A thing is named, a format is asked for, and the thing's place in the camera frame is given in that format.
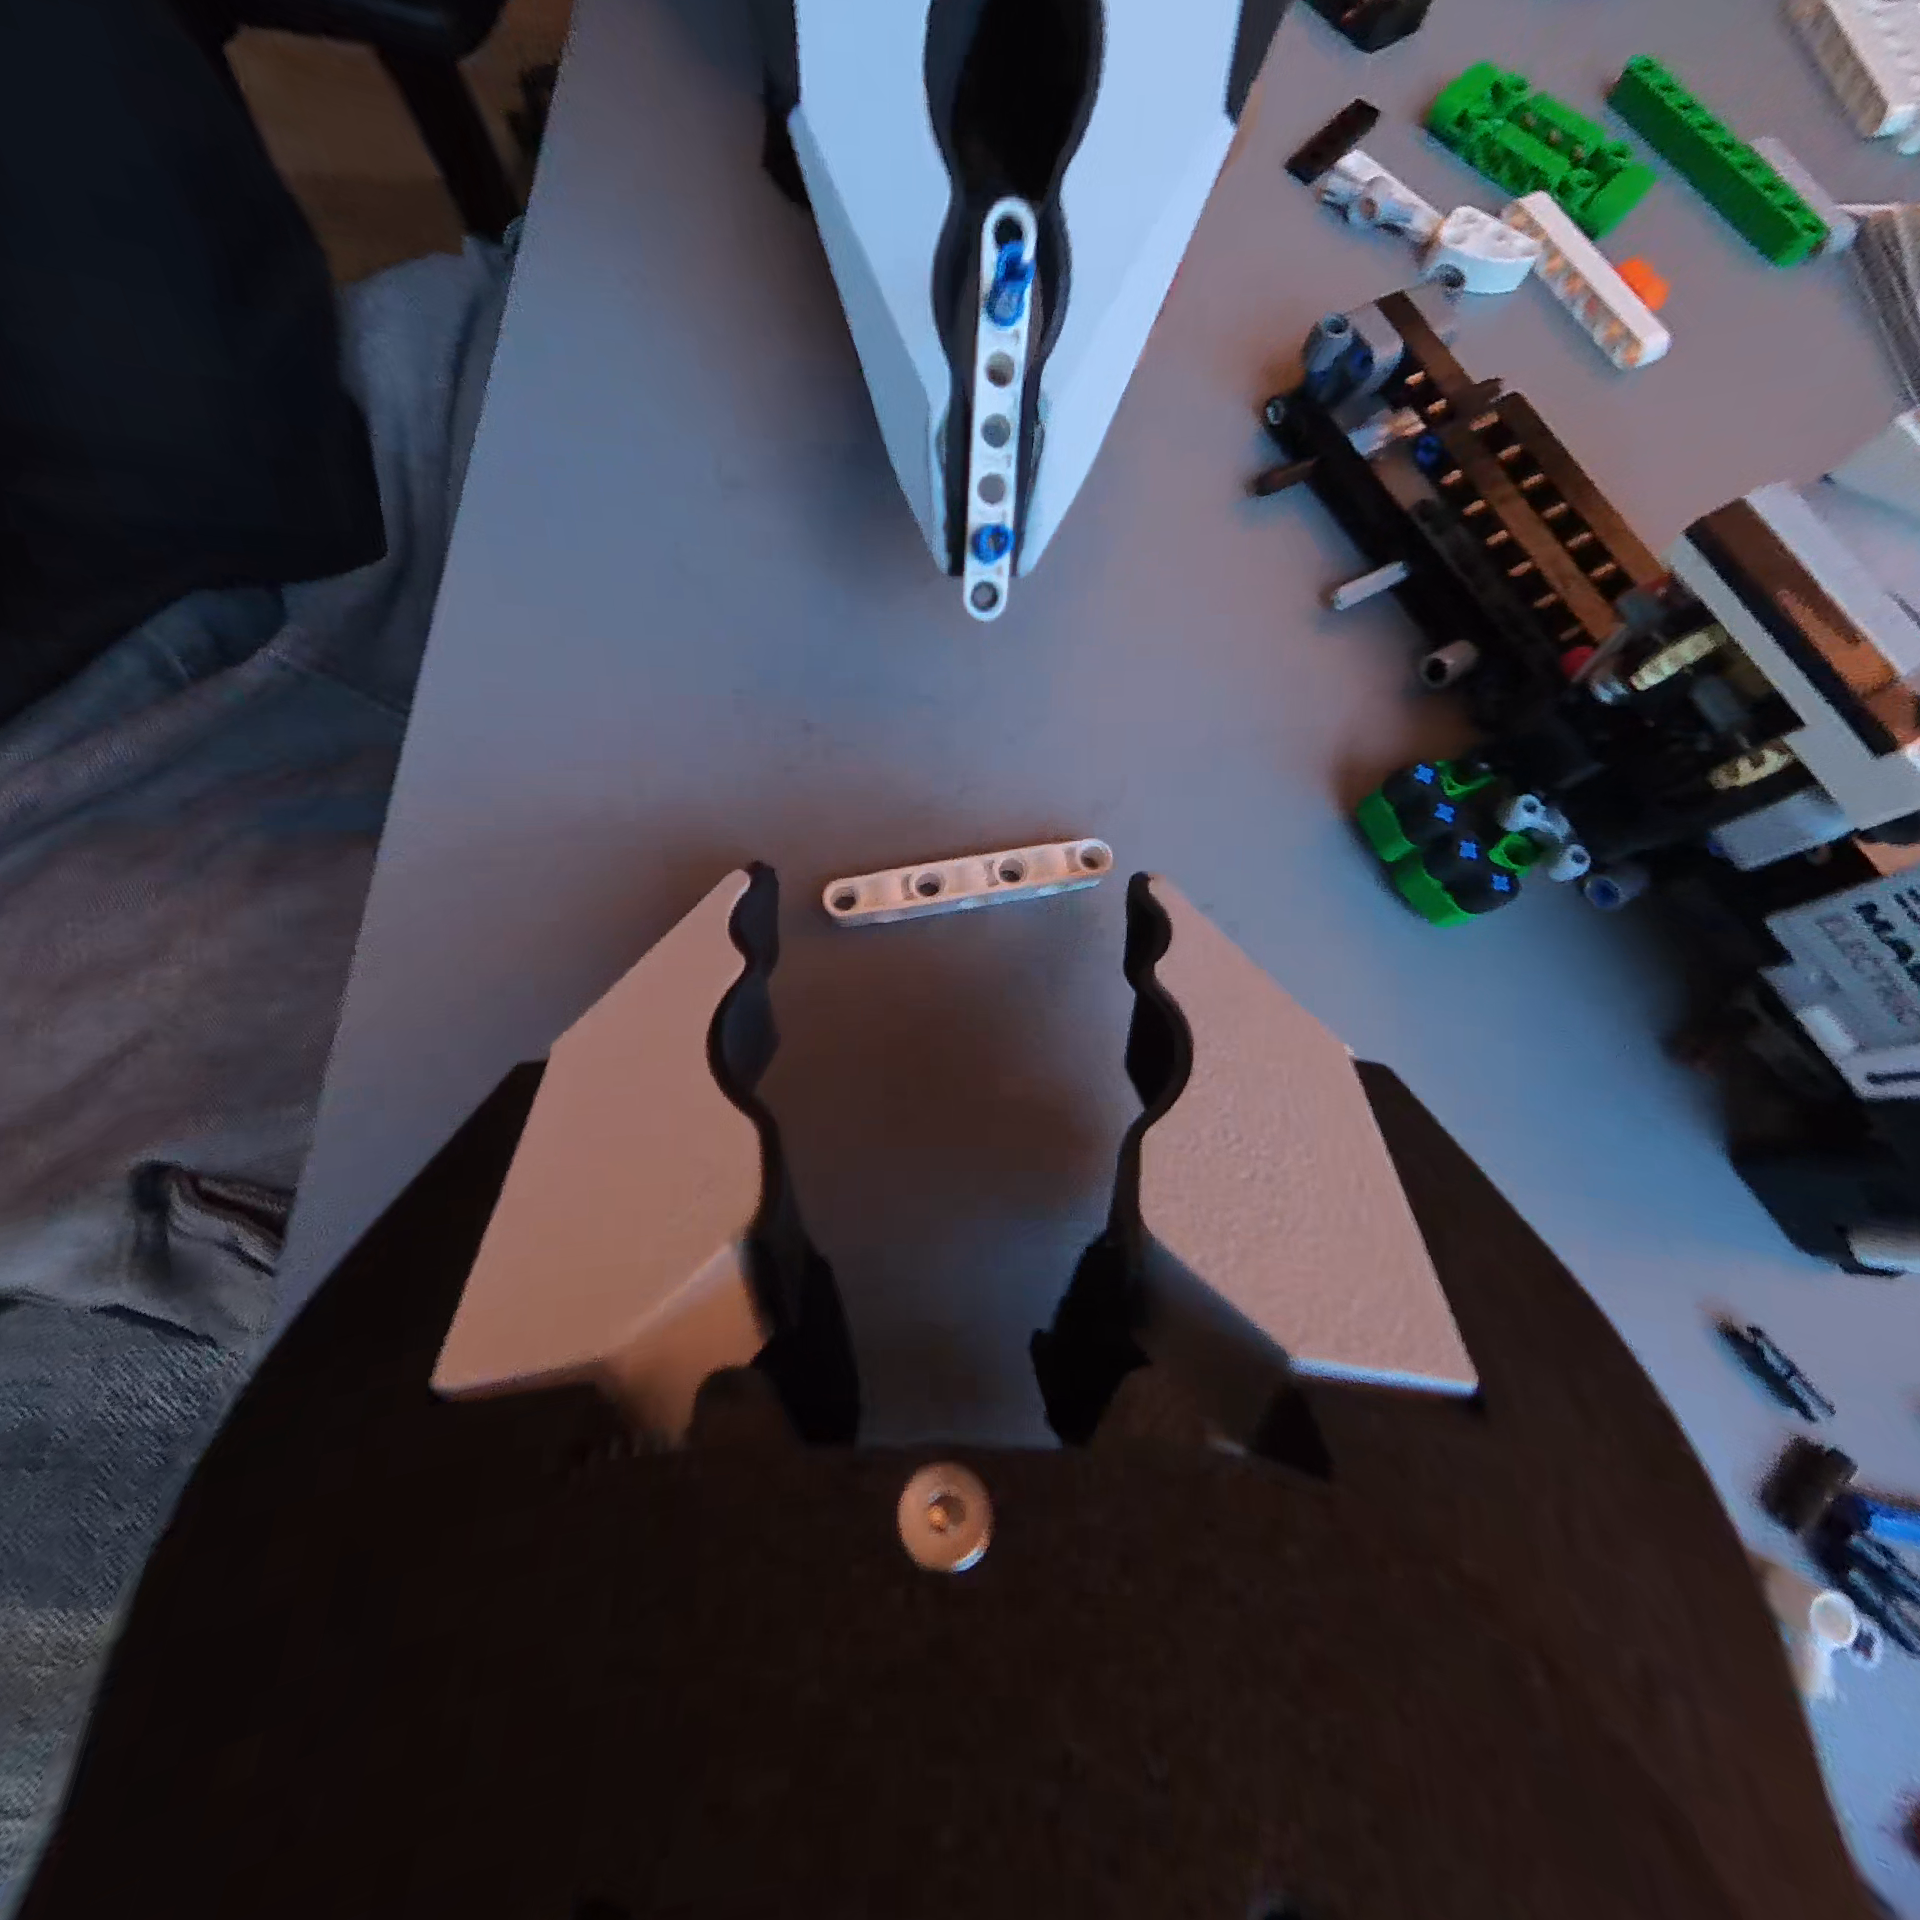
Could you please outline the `long green lego beam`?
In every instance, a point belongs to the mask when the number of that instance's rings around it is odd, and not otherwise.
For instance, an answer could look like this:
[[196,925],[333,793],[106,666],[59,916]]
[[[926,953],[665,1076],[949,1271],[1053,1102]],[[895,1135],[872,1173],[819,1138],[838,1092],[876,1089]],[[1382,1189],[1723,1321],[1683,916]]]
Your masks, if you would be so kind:
[[1846,251],[1849,228],[1829,222],[1746,138],[1655,56],[1629,56],[1605,92],[1613,116],[1675,176],[1713,209],[1762,262],[1795,269]]

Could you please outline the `flat black lego piece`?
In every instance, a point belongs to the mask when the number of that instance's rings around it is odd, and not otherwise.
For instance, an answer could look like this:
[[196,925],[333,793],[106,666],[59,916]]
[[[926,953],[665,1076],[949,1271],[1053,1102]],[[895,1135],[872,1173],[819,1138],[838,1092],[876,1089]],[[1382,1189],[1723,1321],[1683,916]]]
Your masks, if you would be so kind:
[[1329,176],[1342,158],[1348,158],[1368,131],[1375,131],[1381,108],[1366,96],[1348,101],[1338,108],[1309,141],[1302,141],[1283,163],[1285,175],[1302,186]]

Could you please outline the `white lego beam blue pins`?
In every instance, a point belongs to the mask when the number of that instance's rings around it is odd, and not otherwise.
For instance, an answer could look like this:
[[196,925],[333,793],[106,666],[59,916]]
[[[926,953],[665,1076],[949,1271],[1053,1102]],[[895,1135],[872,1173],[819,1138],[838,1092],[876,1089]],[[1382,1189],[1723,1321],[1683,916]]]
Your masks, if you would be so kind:
[[981,222],[971,316],[971,395],[962,488],[962,602],[991,623],[1003,615],[1018,556],[1021,421],[1039,221],[1026,198],[999,198]]

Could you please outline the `white lego beam orange pin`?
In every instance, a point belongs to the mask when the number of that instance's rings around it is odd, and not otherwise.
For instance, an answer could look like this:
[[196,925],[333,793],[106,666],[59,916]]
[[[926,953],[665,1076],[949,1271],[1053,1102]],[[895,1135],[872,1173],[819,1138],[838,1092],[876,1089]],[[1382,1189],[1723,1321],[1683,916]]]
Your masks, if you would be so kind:
[[1668,329],[1551,195],[1513,198],[1501,221],[1536,243],[1535,276],[1611,369],[1641,371],[1668,355]]

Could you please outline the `green black lego wheel assembly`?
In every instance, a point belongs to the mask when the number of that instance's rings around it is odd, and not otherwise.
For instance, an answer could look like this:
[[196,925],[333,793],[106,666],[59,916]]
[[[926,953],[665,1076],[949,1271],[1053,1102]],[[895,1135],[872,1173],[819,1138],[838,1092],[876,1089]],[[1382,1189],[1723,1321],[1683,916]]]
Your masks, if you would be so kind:
[[1429,925],[1466,925],[1523,898],[1528,881],[1572,886],[1593,861],[1565,813],[1486,756],[1425,756],[1353,806],[1391,891]]

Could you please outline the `plain white lego beam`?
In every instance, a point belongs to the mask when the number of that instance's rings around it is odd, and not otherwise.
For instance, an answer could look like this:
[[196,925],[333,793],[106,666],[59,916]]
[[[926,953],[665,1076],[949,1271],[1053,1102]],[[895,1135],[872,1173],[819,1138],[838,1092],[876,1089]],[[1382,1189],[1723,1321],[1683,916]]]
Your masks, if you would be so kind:
[[1078,895],[1099,886],[1115,863],[1115,849],[1096,836],[932,858],[835,878],[822,886],[822,911],[835,925],[922,923]]

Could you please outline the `small white lego connector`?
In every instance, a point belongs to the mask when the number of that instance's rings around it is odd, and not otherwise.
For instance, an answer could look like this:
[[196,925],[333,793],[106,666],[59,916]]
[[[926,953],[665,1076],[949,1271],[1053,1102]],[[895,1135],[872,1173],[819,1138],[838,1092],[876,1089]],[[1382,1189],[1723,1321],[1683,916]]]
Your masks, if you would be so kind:
[[1829,1701],[1838,1658],[1859,1642],[1859,1609],[1839,1588],[1798,1588],[1782,1599],[1779,1623],[1795,1689],[1803,1701]]

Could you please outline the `black chair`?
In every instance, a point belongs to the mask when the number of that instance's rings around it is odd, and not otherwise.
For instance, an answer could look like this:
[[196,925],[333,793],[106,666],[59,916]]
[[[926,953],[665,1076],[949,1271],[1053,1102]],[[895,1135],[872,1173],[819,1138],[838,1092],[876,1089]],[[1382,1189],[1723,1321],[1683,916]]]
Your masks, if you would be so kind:
[[469,236],[522,215],[559,76],[572,3],[182,3],[232,76],[238,35],[366,52],[395,85]]

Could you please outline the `green lego block piece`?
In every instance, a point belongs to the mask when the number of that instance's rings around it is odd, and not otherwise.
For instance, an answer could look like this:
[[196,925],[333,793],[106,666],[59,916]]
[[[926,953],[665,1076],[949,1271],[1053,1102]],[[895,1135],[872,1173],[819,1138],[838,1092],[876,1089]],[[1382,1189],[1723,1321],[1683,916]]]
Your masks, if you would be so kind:
[[1511,199],[1545,195],[1591,239],[1609,236],[1656,181],[1626,141],[1492,59],[1446,82],[1422,125]]

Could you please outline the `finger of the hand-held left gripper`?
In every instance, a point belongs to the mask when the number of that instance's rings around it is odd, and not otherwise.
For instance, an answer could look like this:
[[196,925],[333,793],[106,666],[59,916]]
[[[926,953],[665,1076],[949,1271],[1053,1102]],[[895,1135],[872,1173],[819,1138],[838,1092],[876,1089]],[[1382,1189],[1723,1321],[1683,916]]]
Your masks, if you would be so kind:
[[962,569],[976,231],[955,106],[981,3],[798,3],[785,131],[885,458],[939,572]]
[[1099,3],[1091,102],[1053,195],[1065,281],[1046,319],[1021,575],[1079,493],[1235,143],[1241,3]]

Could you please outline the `person's black top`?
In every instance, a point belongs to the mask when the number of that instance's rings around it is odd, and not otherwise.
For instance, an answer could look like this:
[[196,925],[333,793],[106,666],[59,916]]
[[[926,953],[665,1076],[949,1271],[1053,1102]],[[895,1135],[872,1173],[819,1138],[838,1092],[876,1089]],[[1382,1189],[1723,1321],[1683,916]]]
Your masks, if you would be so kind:
[[386,553],[321,239],[172,3],[2,5],[2,719]]

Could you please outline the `black white lego technic model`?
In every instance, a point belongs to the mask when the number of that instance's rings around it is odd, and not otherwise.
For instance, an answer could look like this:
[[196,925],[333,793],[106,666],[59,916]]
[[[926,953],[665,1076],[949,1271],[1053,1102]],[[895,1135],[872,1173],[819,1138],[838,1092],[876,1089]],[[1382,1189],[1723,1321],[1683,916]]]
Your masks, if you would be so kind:
[[1412,291],[1316,319],[1262,425],[1251,491],[1312,491],[1409,565],[1425,652],[1481,648],[1462,753],[1565,813],[1568,889],[1665,899],[1711,989],[1681,1049],[1769,1082],[1725,1096],[1749,1191],[1808,1258],[1913,1273],[1918,412],[1662,553]]

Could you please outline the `white lego brick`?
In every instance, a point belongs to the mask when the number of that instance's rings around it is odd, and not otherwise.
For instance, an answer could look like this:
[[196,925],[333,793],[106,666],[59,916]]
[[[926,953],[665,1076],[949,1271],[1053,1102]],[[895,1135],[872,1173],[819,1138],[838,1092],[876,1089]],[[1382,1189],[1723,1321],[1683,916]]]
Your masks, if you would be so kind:
[[1803,52],[1862,138],[1918,155],[1918,3],[1785,3]]

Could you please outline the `blue black lego pieces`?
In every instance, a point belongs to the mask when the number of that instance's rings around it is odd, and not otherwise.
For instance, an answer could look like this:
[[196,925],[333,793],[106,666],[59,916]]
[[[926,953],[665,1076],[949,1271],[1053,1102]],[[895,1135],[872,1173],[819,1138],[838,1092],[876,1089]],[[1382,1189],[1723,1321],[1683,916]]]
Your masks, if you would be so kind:
[[1849,1455],[1789,1438],[1761,1506],[1891,1645],[1918,1658],[1918,1502],[1866,1491]]

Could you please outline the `person's grey pants leg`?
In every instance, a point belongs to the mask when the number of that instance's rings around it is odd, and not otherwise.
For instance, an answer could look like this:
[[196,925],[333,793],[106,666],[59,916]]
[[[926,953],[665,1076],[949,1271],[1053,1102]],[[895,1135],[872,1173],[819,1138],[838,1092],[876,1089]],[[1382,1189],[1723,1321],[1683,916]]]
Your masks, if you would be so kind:
[[2,725],[2,1915],[276,1316],[518,228],[343,291],[386,556],[178,601]]

